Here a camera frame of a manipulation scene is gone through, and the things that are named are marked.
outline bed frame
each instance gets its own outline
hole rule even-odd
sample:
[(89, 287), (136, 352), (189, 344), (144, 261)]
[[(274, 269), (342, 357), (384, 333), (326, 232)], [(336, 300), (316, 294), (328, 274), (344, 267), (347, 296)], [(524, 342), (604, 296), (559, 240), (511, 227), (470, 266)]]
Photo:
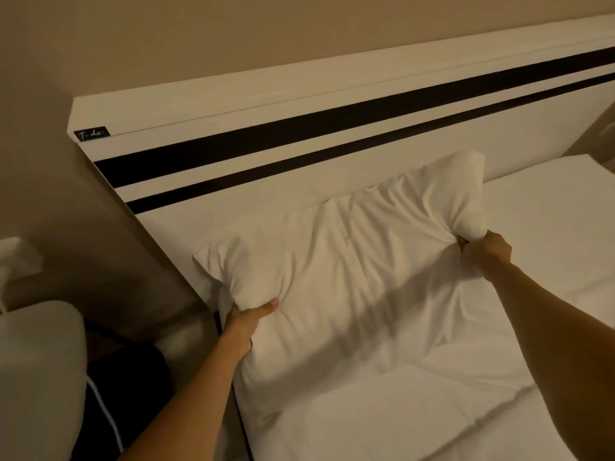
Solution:
[(615, 16), (79, 97), (68, 134), (196, 292), (212, 232), (459, 149), (492, 179), (562, 155), (615, 101)]

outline person's left hand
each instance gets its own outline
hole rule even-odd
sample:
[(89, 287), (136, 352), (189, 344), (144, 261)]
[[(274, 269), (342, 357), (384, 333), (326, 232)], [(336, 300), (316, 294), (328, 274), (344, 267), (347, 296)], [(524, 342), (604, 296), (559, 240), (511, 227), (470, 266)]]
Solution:
[(226, 315), (225, 330), (223, 337), (227, 337), (238, 346), (240, 358), (245, 356), (252, 349), (252, 335), (257, 329), (258, 321), (277, 309), (277, 298), (272, 299), (266, 304), (255, 309), (240, 310), (237, 304), (233, 304), (231, 310)]

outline pillow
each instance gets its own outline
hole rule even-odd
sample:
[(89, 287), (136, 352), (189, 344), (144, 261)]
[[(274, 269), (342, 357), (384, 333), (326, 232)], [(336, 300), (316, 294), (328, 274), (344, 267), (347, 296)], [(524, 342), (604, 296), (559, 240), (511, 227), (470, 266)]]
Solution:
[(451, 154), (281, 221), (244, 223), (195, 255), (240, 309), (280, 300), (235, 379), (253, 409), (279, 411), (454, 338), (466, 274), (454, 234), (486, 232), (484, 163)]

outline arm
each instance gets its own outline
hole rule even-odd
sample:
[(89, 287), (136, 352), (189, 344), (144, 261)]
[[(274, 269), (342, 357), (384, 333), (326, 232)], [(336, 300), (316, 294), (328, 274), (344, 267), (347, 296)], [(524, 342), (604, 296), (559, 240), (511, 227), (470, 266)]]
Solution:
[(581, 461), (615, 459), (615, 331), (514, 266), (502, 236), (460, 245), (496, 289), (569, 449)]
[(234, 305), (226, 317), (224, 333), (195, 377), (119, 460), (212, 460), (235, 367), (250, 351), (250, 337), (258, 320), (276, 308), (277, 299), (245, 311)]

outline black label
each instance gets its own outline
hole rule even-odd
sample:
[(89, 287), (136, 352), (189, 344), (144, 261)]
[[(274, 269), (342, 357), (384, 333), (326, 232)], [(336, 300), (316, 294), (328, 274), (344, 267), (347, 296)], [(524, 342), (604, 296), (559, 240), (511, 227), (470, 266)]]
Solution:
[(111, 136), (107, 128), (99, 126), (98, 128), (82, 129), (81, 131), (73, 131), (77, 139), (81, 142), (91, 141), (92, 139), (108, 138)]

